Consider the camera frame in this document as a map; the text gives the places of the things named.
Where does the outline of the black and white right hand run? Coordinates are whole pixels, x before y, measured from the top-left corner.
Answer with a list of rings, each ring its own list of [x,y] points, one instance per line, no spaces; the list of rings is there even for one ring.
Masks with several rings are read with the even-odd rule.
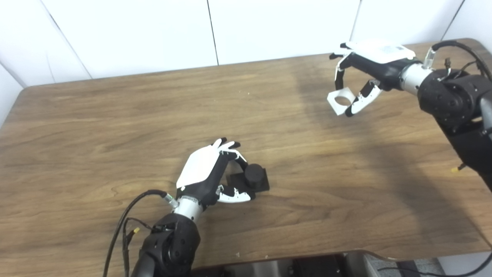
[[[328,93],[327,101],[338,116],[347,117],[358,114],[383,91],[402,90],[405,70],[422,64],[414,51],[378,39],[342,43],[329,59],[338,59],[338,62],[334,70],[335,91]],[[348,68],[355,68],[372,77],[357,96],[343,83]]]

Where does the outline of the black and white left hand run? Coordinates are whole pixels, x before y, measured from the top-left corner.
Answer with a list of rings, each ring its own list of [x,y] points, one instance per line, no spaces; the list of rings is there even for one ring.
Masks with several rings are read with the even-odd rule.
[[[243,170],[248,166],[238,151],[240,146],[239,142],[222,137],[192,152],[176,182],[177,199],[192,198],[202,211],[218,202],[235,204],[254,200],[255,193],[223,186],[220,182],[230,162],[236,162]]]

